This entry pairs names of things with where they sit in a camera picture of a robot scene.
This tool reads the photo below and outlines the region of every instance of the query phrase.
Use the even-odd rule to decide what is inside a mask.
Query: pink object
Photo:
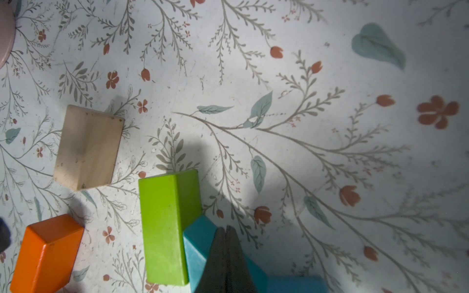
[[[6,1],[0,0],[0,68],[10,56],[15,40],[15,16]]]

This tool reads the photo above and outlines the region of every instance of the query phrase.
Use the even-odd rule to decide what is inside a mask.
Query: natural wood block
[[[111,183],[124,119],[68,105],[54,180],[73,191]]]

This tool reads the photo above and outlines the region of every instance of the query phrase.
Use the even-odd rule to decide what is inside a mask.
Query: green block
[[[182,232],[202,215],[197,170],[140,179],[138,188],[147,280],[186,285]]]

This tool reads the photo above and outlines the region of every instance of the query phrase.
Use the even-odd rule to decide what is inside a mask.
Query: teal block
[[[206,216],[200,216],[183,233],[184,251],[186,254],[190,290],[193,293],[199,284],[205,263],[210,252],[217,227]],[[258,293],[267,293],[266,274],[245,256],[246,264]]]
[[[267,293],[327,293],[319,277],[269,277]]]

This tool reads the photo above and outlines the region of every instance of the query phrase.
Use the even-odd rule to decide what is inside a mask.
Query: floral pattern
[[[433,96],[430,102],[421,103],[417,111],[422,114],[418,121],[424,125],[431,125],[436,122],[436,129],[445,129],[448,126],[448,116],[456,115],[459,111],[458,102],[449,102],[447,105],[440,96]]]
[[[147,280],[137,181],[189,169],[269,274],[467,291],[467,1],[8,2],[0,293],[25,227],[64,213],[86,229],[60,293],[186,290]],[[125,119],[109,186],[53,181],[69,104]]]

